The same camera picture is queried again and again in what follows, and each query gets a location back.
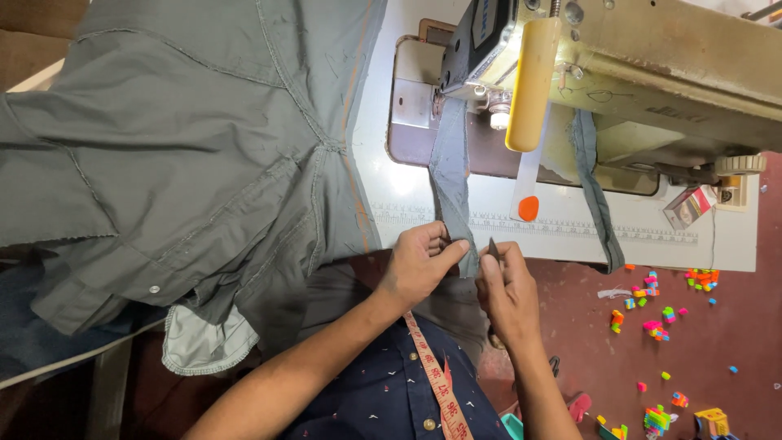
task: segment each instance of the measuring tape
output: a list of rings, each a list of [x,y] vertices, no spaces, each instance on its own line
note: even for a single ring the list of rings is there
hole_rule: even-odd
[[[411,312],[402,315],[410,335],[413,337],[415,351],[418,352],[418,358],[424,366],[426,377],[429,384],[432,385],[432,391],[440,406],[440,418],[443,420],[443,434],[446,440],[472,440],[470,427],[467,426],[465,414],[461,412],[459,403],[454,395],[454,388],[450,382],[450,371],[443,373],[440,369],[437,359],[435,359],[432,349],[426,343],[426,338],[421,334],[418,323]]]

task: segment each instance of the printed shirt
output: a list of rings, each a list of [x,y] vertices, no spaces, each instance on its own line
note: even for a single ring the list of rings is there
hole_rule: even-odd
[[[415,318],[439,364],[448,361],[453,393],[473,437],[510,439],[467,355],[433,323]],[[369,344],[280,436],[303,437],[445,438],[439,405],[403,319]]]

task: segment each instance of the industrial sewing machine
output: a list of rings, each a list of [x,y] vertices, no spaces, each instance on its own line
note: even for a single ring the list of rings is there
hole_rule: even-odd
[[[597,180],[657,191],[765,169],[782,152],[782,32],[679,0],[564,0],[539,182],[579,185],[569,141],[575,108],[594,113]],[[397,42],[388,153],[426,165],[443,95],[466,99],[471,172],[515,178],[505,148],[526,23],[546,0],[473,0],[457,26],[422,20]]]

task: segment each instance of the gray fabric strip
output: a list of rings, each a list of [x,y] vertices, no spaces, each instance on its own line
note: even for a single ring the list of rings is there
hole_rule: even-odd
[[[459,261],[460,278],[478,273],[478,251],[469,227],[466,116],[466,101],[446,99],[429,162],[429,174],[435,187],[436,218],[445,222],[452,240],[470,242],[470,250]]]
[[[625,255],[622,253],[614,229],[611,227],[611,212],[608,209],[603,189],[594,177],[594,165],[597,161],[597,130],[595,130],[591,112],[576,110],[570,141],[576,148],[576,167],[581,179],[581,186],[584,188],[586,204],[589,205],[594,227],[597,229],[600,244],[608,259],[606,269],[597,267],[595,269],[598,272],[608,274],[624,266]]]

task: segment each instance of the hand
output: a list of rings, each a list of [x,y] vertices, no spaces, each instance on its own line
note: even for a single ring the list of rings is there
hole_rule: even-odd
[[[399,235],[377,291],[387,293],[405,313],[435,290],[448,269],[467,253],[467,240],[449,243],[442,222],[416,226]]]
[[[480,251],[475,285],[478,301],[489,316],[494,331],[508,349],[540,342],[537,285],[529,274],[522,251],[513,241],[497,243],[500,261]]]

